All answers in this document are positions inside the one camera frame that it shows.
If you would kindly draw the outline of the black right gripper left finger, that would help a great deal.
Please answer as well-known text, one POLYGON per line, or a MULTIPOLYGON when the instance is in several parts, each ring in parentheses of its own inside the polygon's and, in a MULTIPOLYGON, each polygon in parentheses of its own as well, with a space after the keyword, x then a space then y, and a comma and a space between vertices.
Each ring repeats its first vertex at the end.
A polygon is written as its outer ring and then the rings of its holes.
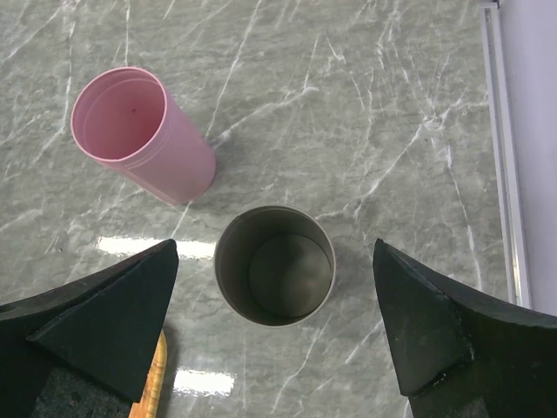
POLYGON ((3 417, 126 417, 178 272, 173 239, 1 307, 3 417))

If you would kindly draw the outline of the grey cylindrical container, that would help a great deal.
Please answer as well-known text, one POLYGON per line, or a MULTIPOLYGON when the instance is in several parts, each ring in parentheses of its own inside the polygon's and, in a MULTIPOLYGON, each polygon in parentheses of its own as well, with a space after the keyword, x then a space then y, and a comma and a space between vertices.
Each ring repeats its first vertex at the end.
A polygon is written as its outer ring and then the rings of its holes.
POLYGON ((312 317, 336 281, 336 255, 324 228, 289 206, 259 206, 236 216, 215 246, 213 265, 228 306, 269 328, 312 317))

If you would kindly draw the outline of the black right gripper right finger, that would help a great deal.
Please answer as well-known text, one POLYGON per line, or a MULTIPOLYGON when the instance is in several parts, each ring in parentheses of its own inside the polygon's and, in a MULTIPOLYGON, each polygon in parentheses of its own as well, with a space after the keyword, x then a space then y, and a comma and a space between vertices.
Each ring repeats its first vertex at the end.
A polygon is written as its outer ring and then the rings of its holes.
POLYGON ((554 417, 556 319, 450 279, 379 239, 373 276, 415 417, 554 417))

